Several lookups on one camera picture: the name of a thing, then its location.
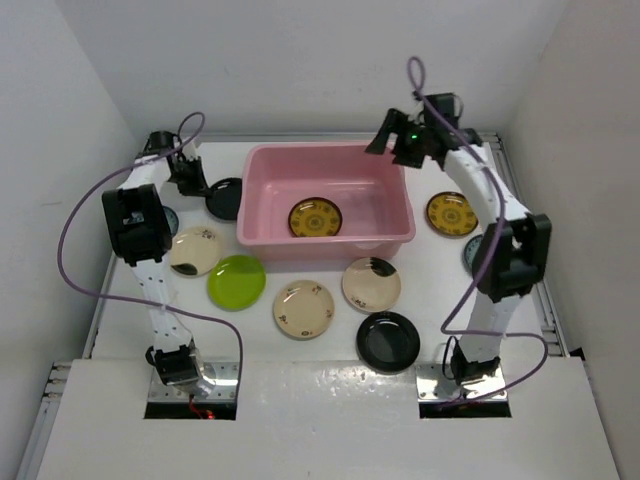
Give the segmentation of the yellow patterned plate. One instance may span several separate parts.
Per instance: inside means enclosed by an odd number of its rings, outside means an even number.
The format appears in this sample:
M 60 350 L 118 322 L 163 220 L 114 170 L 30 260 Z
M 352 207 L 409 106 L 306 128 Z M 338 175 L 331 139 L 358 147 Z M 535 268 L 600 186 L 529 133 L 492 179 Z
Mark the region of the yellow patterned plate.
M 430 198 L 425 219 L 432 230 L 448 238 L 465 237 L 479 225 L 466 197 L 452 191 L 443 191 Z
M 292 207 L 287 222 L 294 237 L 329 237 L 340 232 L 343 216 L 339 207 L 329 199 L 310 197 Z

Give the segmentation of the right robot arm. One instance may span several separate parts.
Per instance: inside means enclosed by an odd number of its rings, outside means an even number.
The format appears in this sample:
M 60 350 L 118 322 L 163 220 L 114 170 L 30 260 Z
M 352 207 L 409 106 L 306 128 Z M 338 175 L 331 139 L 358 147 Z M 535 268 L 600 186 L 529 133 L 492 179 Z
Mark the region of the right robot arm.
M 499 178 L 478 134 L 458 129 L 454 94 L 428 95 L 422 102 L 419 114 L 389 109 L 365 151 L 391 152 L 395 164 L 412 168 L 434 160 L 461 190 L 483 230 L 472 284 L 463 295 L 475 299 L 467 327 L 450 329 L 455 312 L 441 327 L 457 340 L 450 377 L 464 384 L 498 368 L 511 317 L 544 277 L 552 225 L 547 215 L 531 213 Z

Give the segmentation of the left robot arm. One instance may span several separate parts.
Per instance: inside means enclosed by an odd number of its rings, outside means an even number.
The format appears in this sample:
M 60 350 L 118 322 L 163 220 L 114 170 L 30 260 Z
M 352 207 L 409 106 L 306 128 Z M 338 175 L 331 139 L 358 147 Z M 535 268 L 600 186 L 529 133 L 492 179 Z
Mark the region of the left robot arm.
M 169 309 L 176 292 L 169 280 L 172 236 L 159 192 L 166 183 L 186 197 L 207 197 L 209 186 L 193 143 L 180 145 L 168 131 L 149 135 L 129 177 L 101 200 L 111 245 L 131 267 L 149 310 L 154 337 L 146 359 L 163 385 L 189 396 L 211 391 L 193 334 Z

